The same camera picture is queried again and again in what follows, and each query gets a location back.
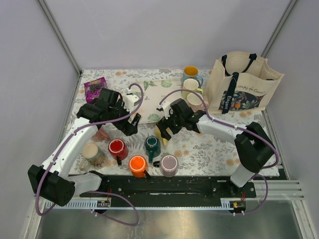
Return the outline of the mauve purple mug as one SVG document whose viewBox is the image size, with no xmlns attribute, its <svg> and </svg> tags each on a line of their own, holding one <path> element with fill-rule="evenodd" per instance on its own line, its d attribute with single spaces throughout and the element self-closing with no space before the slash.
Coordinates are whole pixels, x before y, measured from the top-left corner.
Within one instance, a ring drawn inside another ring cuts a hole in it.
<svg viewBox="0 0 319 239">
<path fill-rule="evenodd" d="M 160 170 L 164 177 L 173 177 L 178 171 L 178 159 L 174 155 L 166 155 L 160 160 Z"/>
</svg>

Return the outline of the light green mug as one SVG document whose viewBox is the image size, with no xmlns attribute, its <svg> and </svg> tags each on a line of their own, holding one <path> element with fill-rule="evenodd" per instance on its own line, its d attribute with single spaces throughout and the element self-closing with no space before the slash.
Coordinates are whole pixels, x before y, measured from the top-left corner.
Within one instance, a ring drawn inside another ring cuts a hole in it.
<svg viewBox="0 0 319 239">
<path fill-rule="evenodd" d="M 186 100 L 187 96 L 190 94 L 190 92 L 188 91 L 184 91 L 184 90 L 190 90 L 192 92 L 196 92 L 199 93 L 200 95 L 203 96 L 203 89 L 200 88 L 199 82 L 196 79 L 186 79 L 183 82 L 183 86 L 182 86 L 182 97 Z"/>
</svg>

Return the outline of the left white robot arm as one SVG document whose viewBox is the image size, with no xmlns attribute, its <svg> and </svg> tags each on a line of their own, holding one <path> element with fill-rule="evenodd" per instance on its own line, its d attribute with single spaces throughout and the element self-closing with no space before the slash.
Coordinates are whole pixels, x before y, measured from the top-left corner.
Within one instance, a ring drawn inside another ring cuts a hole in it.
<svg viewBox="0 0 319 239">
<path fill-rule="evenodd" d="M 65 206 L 73 196 L 92 191 L 102 197 L 108 184 L 100 173 L 89 172 L 70 176 L 70 170 L 80 152 L 102 125 L 112 123 L 126 136 L 138 132 L 141 115 L 137 110 L 143 97 L 127 89 L 125 95 L 103 88 L 97 98 L 80 107 L 77 118 L 55 151 L 40 165 L 32 165 L 27 174 L 36 195 Z"/>
</svg>

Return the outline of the pink faceted mug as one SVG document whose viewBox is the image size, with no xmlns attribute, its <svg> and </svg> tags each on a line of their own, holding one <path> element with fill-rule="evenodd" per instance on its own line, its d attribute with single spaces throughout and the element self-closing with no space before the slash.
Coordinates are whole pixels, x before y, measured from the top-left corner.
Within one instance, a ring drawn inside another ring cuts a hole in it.
<svg viewBox="0 0 319 239">
<path fill-rule="evenodd" d="M 208 102 L 203 99 L 202 95 L 195 95 L 194 93 L 190 93 L 187 96 L 187 105 L 194 111 L 204 110 L 205 106 L 208 105 Z"/>
</svg>

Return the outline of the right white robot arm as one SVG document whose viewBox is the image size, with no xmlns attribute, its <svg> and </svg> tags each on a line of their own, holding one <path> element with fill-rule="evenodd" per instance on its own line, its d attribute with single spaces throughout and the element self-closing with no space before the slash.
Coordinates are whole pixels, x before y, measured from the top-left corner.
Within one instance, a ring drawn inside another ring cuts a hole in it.
<svg viewBox="0 0 319 239">
<path fill-rule="evenodd" d="M 157 122 L 161 137 L 171 139 L 167 129 L 173 134 L 182 128 L 202 134 L 218 137 L 236 147 L 240 159 L 239 166 L 230 176 L 227 184 L 228 194 L 240 196 L 245 184 L 264 167 L 268 160 L 277 155 L 273 143 L 256 122 L 249 125 L 232 125 L 229 122 L 214 118 L 203 110 L 194 112 L 185 100 L 177 99 L 170 103 L 164 101 L 157 110 L 164 116 Z"/>
</svg>

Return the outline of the blue floral mug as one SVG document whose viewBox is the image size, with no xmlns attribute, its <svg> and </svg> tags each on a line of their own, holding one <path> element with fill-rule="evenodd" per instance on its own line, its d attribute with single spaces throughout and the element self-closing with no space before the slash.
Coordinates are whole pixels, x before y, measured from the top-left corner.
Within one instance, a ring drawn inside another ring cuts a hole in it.
<svg viewBox="0 0 319 239">
<path fill-rule="evenodd" d="M 203 77 L 199 75 L 198 69 L 194 66 L 187 66 L 184 68 L 181 82 L 184 83 L 187 79 L 195 79 L 198 82 L 199 87 L 202 87 L 204 81 Z"/>
</svg>

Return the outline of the yellow mug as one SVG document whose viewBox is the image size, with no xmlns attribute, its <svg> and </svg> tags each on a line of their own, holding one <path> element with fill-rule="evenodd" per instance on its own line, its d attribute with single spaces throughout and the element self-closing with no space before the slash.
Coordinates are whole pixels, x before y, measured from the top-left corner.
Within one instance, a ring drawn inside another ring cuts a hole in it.
<svg viewBox="0 0 319 239">
<path fill-rule="evenodd" d="M 167 145 L 168 140 L 161 136 L 161 132 L 157 126 L 155 127 L 155 136 L 163 143 L 164 146 Z"/>
</svg>

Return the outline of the dark green mug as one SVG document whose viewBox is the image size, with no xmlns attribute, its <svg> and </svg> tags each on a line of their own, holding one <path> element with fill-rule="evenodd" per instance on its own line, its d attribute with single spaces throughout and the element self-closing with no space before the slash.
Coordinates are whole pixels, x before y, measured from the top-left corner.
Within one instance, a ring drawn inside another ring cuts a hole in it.
<svg viewBox="0 0 319 239">
<path fill-rule="evenodd" d="M 145 140 L 145 152 L 148 156 L 149 163 L 152 164 L 155 157 L 161 154 L 161 146 L 159 139 L 153 135 L 149 136 Z"/>
</svg>

